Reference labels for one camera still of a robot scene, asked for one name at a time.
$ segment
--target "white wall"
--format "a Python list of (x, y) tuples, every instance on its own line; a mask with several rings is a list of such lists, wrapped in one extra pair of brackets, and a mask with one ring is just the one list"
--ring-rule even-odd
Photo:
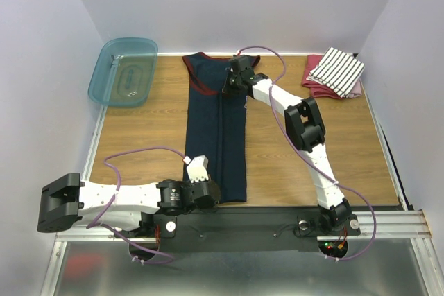
[(102, 47), (81, 0), (0, 0), (1, 294), (39, 295), (54, 235), (36, 232), (40, 190), (80, 171)]
[(357, 52), (388, 0), (83, 0), (101, 37), (155, 40), (160, 52)]
[(407, 197), (424, 209), (444, 267), (443, 0), (390, 0), (360, 59)]

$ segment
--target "striped cloth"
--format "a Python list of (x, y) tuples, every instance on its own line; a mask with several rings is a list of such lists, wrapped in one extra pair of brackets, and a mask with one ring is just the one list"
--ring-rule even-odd
[(364, 64), (352, 55), (330, 48), (307, 79), (331, 88), (340, 97), (347, 97), (363, 70)]

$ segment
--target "wooden table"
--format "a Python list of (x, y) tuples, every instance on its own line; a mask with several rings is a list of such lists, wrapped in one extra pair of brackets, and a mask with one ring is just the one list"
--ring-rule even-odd
[[(297, 96), (309, 90), (300, 85), (306, 57), (285, 57), (287, 75), (279, 86)], [(262, 57), (256, 71), (277, 77), (276, 57)], [(334, 100), (318, 98), (327, 129), (327, 152), (338, 180), (365, 195), (372, 204), (398, 204), (373, 119), (364, 96)], [(188, 74), (181, 57), (159, 57), (145, 105), (108, 108), (91, 174), (92, 182), (115, 184), (114, 172), (103, 165), (111, 154), (149, 146), (185, 151)], [(248, 206), (315, 205), (316, 192), (307, 167), (285, 141), (270, 108), (248, 100), (246, 122)], [(166, 178), (182, 179), (182, 161), (168, 151), (150, 151), (112, 160), (122, 184), (146, 184)], [(351, 204), (363, 202), (345, 193)]]

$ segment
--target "folded towel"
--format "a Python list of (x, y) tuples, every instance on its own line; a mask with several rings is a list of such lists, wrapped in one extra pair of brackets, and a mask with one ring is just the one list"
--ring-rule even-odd
[[(329, 87), (307, 79), (310, 74), (310, 71), (318, 66), (322, 57), (323, 57), (322, 55), (308, 55), (307, 65), (305, 66), (304, 76), (302, 77), (302, 86), (310, 88), (310, 95), (313, 97), (330, 97), (330, 98), (340, 99), (341, 97), (338, 96), (338, 94), (336, 94)], [(358, 80), (355, 83), (352, 91), (347, 95), (347, 97), (354, 98), (361, 95), (362, 95), (361, 83)]]
[(319, 65), (309, 72), (307, 80), (331, 88), (340, 97), (347, 97), (364, 70), (358, 59), (335, 48), (330, 48)]

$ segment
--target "teal plastic bin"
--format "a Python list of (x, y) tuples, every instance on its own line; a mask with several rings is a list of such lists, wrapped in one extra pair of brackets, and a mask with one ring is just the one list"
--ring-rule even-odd
[(157, 44), (146, 38), (117, 38), (105, 44), (89, 83), (88, 95), (110, 107), (145, 103), (153, 81)]

